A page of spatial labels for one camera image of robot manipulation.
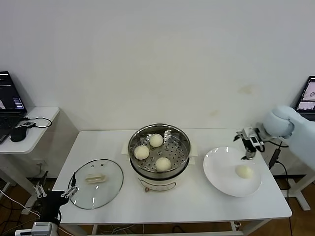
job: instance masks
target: white table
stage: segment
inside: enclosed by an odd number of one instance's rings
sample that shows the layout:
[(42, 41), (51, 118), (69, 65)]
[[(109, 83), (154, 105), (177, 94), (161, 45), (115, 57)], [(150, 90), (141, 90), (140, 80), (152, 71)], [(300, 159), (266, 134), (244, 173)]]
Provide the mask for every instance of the white table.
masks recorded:
[[(233, 142), (236, 131), (184, 130), (197, 145), (198, 157), (195, 165), (189, 165), (185, 170), (185, 181), (177, 188), (162, 193), (144, 192), (128, 157), (121, 154), (123, 143), (129, 140), (134, 131), (80, 132), (53, 190), (66, 190), (73, 172), (94, 159), (111, 159), (117, 162), (123, 170), (124, 183), (117, 197), (101, 208), (84, 210), (72, 203), (62, 206), (63, 226), (78, 235), (84, 232), (73, 225), (230, 221), (233, 231), (211, 235), (248, 235), (270, 219), (291, 216), (292, 212), (260, 153), (257, 153), (255, 160), (262, 172), (262, 185), (254, 195), (232, 197), (217, 190), (207, 180), (202, 164), (203, 157), (209, 150), (222, 146), (244, 150), (241, 142)], [(253, 222), (242, 232), (235, 231), (233, 222), (245, 220)]]
[[(27, 108), (28, 113), (26, 117), (36, 118), (44, 117), (51, 121), (54, 120), (59, 112), (58, 107), (31, 107)], [(47, 120), (37, 119), (35, 122), (38, 126), (46, 126), (49, 124)], [(40, 138), (43, 136), (47, 128), (32, 128), (27, 130), (27, 136), (20, 142), (12, 142), (10, 136), (0, 144), (0, 177), (5, 181), (9, 182), (5, 189), (8, 188), (9, 184), (15, 185), (18, 183), (30, 194), (34, 193), (33, 184), (26, 179), (26, 177), (20, 172), (19, 168), (16, 168), (16, 164), (10, 159), (9, 154), (27, 154), (31, 152)]]

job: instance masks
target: power cord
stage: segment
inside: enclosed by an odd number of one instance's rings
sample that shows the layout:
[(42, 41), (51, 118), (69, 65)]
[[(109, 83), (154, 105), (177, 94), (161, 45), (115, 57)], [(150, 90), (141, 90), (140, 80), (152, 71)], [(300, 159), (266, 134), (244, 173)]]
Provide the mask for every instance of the power cord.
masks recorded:
[(22, 222), (19, 221), (19, 220), (5, 220), (5, 221), (2, 221), (2, 222), (0, 223), (0, 226), (3, 225), (3, 224), (6, 223), (6, 222), (13, 222), (13, 223), (18, 222), (18, 223), (22, 223)]
[(33, 214), (35, 214), (35, 215), (37, 215), (37, 216), (40, 217), (39, 214), (37, 214), (37, 213), (35, 213), (35, 212), (29, 210), (28, 208), (26, 208), (26, 207), (25, 207), (24, 205), (22, 205), (21, 203), (19, 203), (19, 202), (17, 202), (16, 200), (10, 198), (10, 197), (9, 197), (8, 195), (6, 195), (2, 190), (0, 190), (0, 192), (1, 192), (3, 195), (5, 195), (8, 199), (10, 199), (10, 200), (14, 201), (15, 203), (19, 204), (20, 206), (22, 206), (24, 209), (26, 209), (26, 210), (28, 210), (29, 212), (31, 212), (31, 213), (33, 213)]
[(172, 233), (174, 234), (175, 233), (175, 229), (178, 228), (182, 233), (186, 233), (179, 225), (175, 225), (173, 228), (172, 228)]
[(49, 120), (49, 119), (47, 119), (47, 118), (44, 118), (44, 117), (36, 117), (36, 118), (24, 117), (24, 118), (21, 118), (21, 121), (24, 121), (24, 120), (34, 120), (34, 119), (44, 119), (44, 120), (47, 120), (47, 121), (49, 121), (49, 125), (47, 125), (47, 126), (37, 126), (36, 123), (35, 123), (35, 124), (29, 126), (28, 128), (33, 128), (33, 127), (35, 127), (35, 128), (48, 128), (48, 127), (50, 127), (50, 126), (53, 124), (53, 123), (51, 122), (51, 120)]
[(41, 174), (41, 171), (42, 171), (42, 164), (40, 164), (39, 166), (39, 173), (35, 175), (34, 177), (30, 178), (29, 181), (32, 181), (34, 178), (38, 177)]
[(129, 230), (131, 227), (133, 227), (135, 225), (130, 225), (130, 226), (127, 226), (127, 227), (124, 227), (124, 228), (121, 228), (121, 227), (116, 227), (113, 229), (113, 231), (111, 231), (111, 234), (114, 235), (116, 234), (118, 231), (123, 231), (125, 234), (127, 234), (127, 232), (125, 230)]
[(33, 221), (33, 220), (37, 220), (37, 219), (39, 219), (39, 218), (34, 218), (34, 219), (31, 219), (31, 220), (29, 220), (29, 221), (27, 221), (27, 222), (24, 222), (23, 224), (17, 225), (17, 226), (15, 226), (15, 227), (13, 227), (13, 228), (11, 228), (11, 229), (9, 229), (9, 230), (3, 232), (3, 234), (5, 234), (5, 233), (7, 233), (7, 232), (9, 232), (9, 231), (11, 231), (11, 230), (13, 230), (13, 229), (16, 229), (16, 228), (18, 228), (18, 227), (20, 227), (20, 226), (22, 227), (22, 225), (27, 224), (27, 223), (29, 223), (29, 222), (31, 222), (31, 221)]
[[(259, 129), (255, 129), (255, 131), (256, 131), (256, 134), (257, 134), (257, 137), (258, 137), (258, 141), (259, 141), (259, 142), (262, 142), (262, 139), (261, 139), (261, 137), (260, 137), (260, 135), (259, 135)], [(263, 145), (261, 145), (261, 146), (257, 146), (256, 149), (257, 149), (258, 151), (260, 151), (260, 152), (265, 152), (266, 147), (265, 147), (265, 145), (263, 144)]]
[(280, 147), (280, 148), (288, 148), (289, 147), (288, 145), (281, 146), (282, 142), (280, 144), (276, 144), (276, 143), (274, 143), (272, 141), (265, 141), (265, 143), (271, 143), (271, 144), (273, 144), (273, 145), (275, 145), (277, 147)]
[(0, 203), (0, 206), (3, 208), (6, 208), (8, 210), (23, 210), (24, 208), (11, 208), (11, 207), (7, 207), (5, 205), (3, 205), (2, 203)]
[(5, 228), (6, 228), (7, 224), (9, 223), (10, 218), (11, 218), (11, 215), (12, 215), (12, 210), (10, 210), (10, 214), (9, 214), (8, 220), (6, 221), (6, 223), (5, 223), (5, 225), (4, 225), (4, 228), (1, 230), (0, 235), (2, 235), (2, 233), (3, 233), (3, 231), (5, 230)]
[(62, 216), (61, 216), (61, 211), (60, 211), (60, 210), (58, 211), (58, 215), (59, 215), (59, 219), (58, 219), (58, 220), (59, 220), (59, 225), (60, 225), (60, 223), (61, 223), (61, 218), (62, 218)]
[[(276, 163), (280, 164), (283, 166), (284, 168), (284, 171), (285, 171), (285, 175), (286, 175), (286, 182), (287, 182), (287, 190), (286, 190), (286, 201), (287, 201), (287, 204), (289, 205), (290, 207), (290, 203), (289, 203), (289, 188), (290, 188), (290, 185), (289, 185), (289, 177), (287, 175), (287, 171), (286, 171), (286, 167), (284, 166), (284, 164), (282, 164), (280, 161), (276, 161)], [(293, 231), (292, 231), (292, 224), (291, 224), (291, 217), (289, 217), (289, 223), (290, 223), (290, 232), (291, 232), (291, 236), (293, 236)]]
[(282, 146), (282, 141), (280, 144), (276, 144), (276, 143), (273, 143), (271, 141), (268, 141), (270, 143), (272, 143), (273, 145), (277, 146), (278, 148), (275, 149), (274, 151), (274, 154), (272, 154), (272, 157), (268, 163), (268, 167), (269, 169), (271, 170), (271, 168), (274, 166), (274, 164), (276, 163), (276, 161), (278, 160), (279, 158), (279, 155), (280, 155), (280, 152), (281, 152), (281, 149), (280, 148), (287, 148), (288, 146)]

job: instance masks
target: white wall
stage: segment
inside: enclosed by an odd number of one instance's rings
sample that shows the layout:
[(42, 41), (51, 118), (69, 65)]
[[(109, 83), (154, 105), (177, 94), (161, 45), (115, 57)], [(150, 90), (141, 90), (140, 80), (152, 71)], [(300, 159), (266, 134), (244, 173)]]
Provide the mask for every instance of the white wall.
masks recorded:
[(315, 74), (314, 11), (313, 0), (3, 0), (0, 70), (78, 130), (243, 127)]

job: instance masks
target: electric steamer pot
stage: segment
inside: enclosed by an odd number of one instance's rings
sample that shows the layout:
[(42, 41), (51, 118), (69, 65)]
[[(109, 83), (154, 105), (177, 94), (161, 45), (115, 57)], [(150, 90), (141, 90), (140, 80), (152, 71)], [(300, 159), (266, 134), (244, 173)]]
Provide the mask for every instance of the electric steamer pot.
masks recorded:
[[(160, 134), (163, 144), (152, 147), (149, 143), (151, 135)], [(144, 160), (134, 156), (134, 149), (145, 145), (150, 150), (150, 155)], [(175, 178), (182, 173), (189, 163), (190, 141), (180, 129), (167, 124), (152, 124), (138, 130), (128, 143), (128, 154), (133, 169), (142, 177), (153, 181), (164, 181)], [(156, 161), (166, 157), (171, 161), (172, 168), (165, 172), (158, 172), (155, 168)]]

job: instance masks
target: table leg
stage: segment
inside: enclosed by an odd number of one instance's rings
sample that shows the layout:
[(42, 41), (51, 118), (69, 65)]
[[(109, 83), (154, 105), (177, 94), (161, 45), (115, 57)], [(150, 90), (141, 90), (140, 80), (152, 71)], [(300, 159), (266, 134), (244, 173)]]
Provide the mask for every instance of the table leg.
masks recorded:
[(67, 230), (69, 233), (71, 233), (74, 236), (86, 236), (88, 235), (87, 232), (85, 232), (80, 226), (78, 225), (66, 225), (61, 224), (61, 227), (65, 230)]
[(7, 176), (1, 169), (0, 169), (0, 178), (2, 178), (5, 182), (10, 183), (11, 186), (15, 186), (16, 182)]
[(271, 219), (266, 219), (266, 220), (254, 220), (252, 222), (250, 222), (248, 225), (246, 225), (243, 228), (243, 234), (245, 236), (251, 234), (252, 232), (254, 232), (255, 230), (259, 229), (261, 226), (263, 226), (264, 224), (268, 223)]
[(6, 185), (2, 189), (2, 192), (5, 193), (8, 190), (9, 187), (10, 187), (10, 183), (6, 183)]
[[(306, 199), (304, 198), (301, 191), (305, 187), (307, 187), (309, 184), (311, 184), (314, 180), (315, 180), (314, 172), (307, 174), (297, 183), (293, 179), (289, 178), (289, 185), (291, 187), (289, 189), (289, 198), (296, 198), (297, 201), (299, 202), (302, 210), (304, 210), (304, 211), (311, 210), (311, 207), (308, 204), (308, 202), (306, 201)], [(281, 192), (284, 195), (284, 197), (286, 198), (287, 197), (287, 190), (284, 189), (284, 190), (281, 190)]]
[(34, 192), (33, 184), (12, 165), (7, 155), (1, 155), (0, 169), (30, 194)]
[(230, 221), (230, 224), (231, 224), (232, 231), (237, 231), (234, 221)]
[[(28, 199), (28, 201), (25, 204), (25, 207), (27, 209), (32, 209), (32, 207), (34, 206), (35, 202), (37, 201), (37, 196), (36, 193), (33, 192), (33, 194), (30, 196), (30, 198)], [(26, 209), (23, 209), (21, 212), (22, 215), (29, 215), (30, 212)]]
[(96, 235), (98, 225), (93, 225), (92, 235)]

